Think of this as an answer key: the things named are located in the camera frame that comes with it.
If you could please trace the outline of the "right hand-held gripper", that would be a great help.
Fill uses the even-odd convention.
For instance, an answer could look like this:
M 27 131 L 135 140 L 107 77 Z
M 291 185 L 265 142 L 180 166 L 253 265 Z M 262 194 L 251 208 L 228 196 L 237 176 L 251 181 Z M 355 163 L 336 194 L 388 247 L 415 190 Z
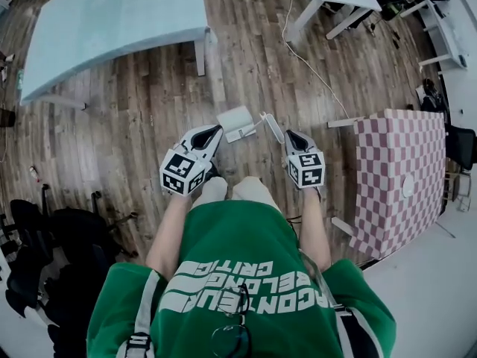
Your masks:
M 288 176 L 298 189 L 324 185 L 324 155 L 311 137 L 299 131 L 287 130 L 285 152 Z

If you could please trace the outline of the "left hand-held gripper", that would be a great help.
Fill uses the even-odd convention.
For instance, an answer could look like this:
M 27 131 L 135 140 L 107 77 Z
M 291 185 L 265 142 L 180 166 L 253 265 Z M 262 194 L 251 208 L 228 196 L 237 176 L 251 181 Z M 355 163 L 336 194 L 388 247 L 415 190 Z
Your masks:
M 189 133 L 190 136 L 183 136 L 168 149 L 159 169 L 161 187 L 182 196 L 190 196 L 205 181 L 224 130 L 221 125 L 202 125 Z M 207 140 L 208 144 L 203 147 L 192 144 L 192 141 Z

